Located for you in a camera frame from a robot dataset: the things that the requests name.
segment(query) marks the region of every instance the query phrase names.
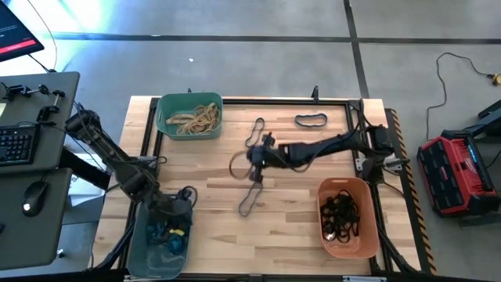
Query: computer mouse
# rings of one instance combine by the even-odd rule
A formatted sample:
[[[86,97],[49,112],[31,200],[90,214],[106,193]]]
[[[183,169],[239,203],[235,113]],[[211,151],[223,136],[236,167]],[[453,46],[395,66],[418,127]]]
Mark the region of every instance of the computer mouse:
[[[44,207],[45,194],[49,184],[44,181],[37,181],[29,185],[24,192],[21,208],[25,216],[36,216]]]

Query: green plastic bin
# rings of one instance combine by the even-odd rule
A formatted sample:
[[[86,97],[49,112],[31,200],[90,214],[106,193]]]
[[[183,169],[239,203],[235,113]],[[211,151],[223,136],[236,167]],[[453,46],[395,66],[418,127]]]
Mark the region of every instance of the green plastic bin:
[[[221,122],[212,132],[197,135],[178,135],[178,125],[165,123],[174,114],[194,114],[193,109],[199,105],[208,106],[215,103],[221,112]],[[215,139],[222,130],[222,97],[214,92],[175,93],[162,96],[157,104],[157,128],[173,140],[204,140]]]

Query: gray desk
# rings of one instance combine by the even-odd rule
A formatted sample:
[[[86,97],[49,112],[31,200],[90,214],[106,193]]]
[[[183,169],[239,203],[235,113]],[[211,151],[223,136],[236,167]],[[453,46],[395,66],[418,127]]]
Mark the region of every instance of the gray desk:
[[[43,84],[49,88],[49,91],[61,90],[65,92],[66,97],[59,99],[58,102],[60,112],[52,114],[49,119],[56,123],[57,128],[61,129],[64,129],[64,122],[71,115],[79,79],[80,74],[78,72],[0,77],[0,81],[7,86],[26,85],[31,89],[36,89],[40,84]],[[0,96],[5,96],[4,89],[0,89]],[[53,105],[54,99],[54,95],[47,96],[35,93],[31,98],[17,96],[12,102],[0,100],[0,103],[5,103],[5,109],[2,116],[0,116],[0,125],[15,125],[20,121],[36,122],[39,110],[44,106]],[[33,164],[2,167],[0,168],[0,175],[56,168],[63,150],[64,137],[65,134],[57,129],[42,127]]]
[[[56,257],[63,210],[72,171],[60,168],[50,172],[45,205],[32,218],[24,216],[21,201],[25,189],[40,180],[44,172],[2,175],[0,178],[0,270],[48,265]]]

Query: red battery pack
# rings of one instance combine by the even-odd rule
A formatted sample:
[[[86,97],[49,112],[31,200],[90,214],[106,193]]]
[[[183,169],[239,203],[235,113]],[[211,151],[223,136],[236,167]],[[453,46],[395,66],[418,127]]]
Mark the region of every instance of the red battery pack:
[[[440,216],[483,215],[499,209],[499,199],[473,136],[444,130],[417,151],[433,210]]]

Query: monitor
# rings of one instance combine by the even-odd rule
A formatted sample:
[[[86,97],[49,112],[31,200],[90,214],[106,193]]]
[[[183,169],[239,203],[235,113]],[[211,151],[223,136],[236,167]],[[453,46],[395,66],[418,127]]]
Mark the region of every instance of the monitor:
[[[40,41],[0,0],[0,62],[43,49]]]

